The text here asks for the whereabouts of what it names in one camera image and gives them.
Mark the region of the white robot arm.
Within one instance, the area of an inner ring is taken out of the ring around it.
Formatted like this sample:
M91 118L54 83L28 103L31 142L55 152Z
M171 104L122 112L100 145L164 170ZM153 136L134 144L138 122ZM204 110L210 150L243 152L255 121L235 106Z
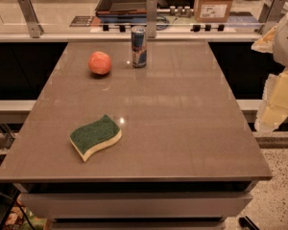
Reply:
M252 49L272 54L274 61L284 66L280 74L270 74L266 79L254 123L256 131L272 132L288 118L288 12L254 42Z

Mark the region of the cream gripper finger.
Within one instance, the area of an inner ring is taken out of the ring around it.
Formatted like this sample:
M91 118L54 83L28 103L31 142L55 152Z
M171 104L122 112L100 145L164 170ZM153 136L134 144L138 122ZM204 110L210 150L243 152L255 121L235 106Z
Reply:
M274 51L274 40L276 35L276 26L273 26L261 38L256 40L251 46L251 49L259 53L269 53Z
M272 132L288 118L288 67L279 75L266 79L262 103L256 113L254 127L259 132Z

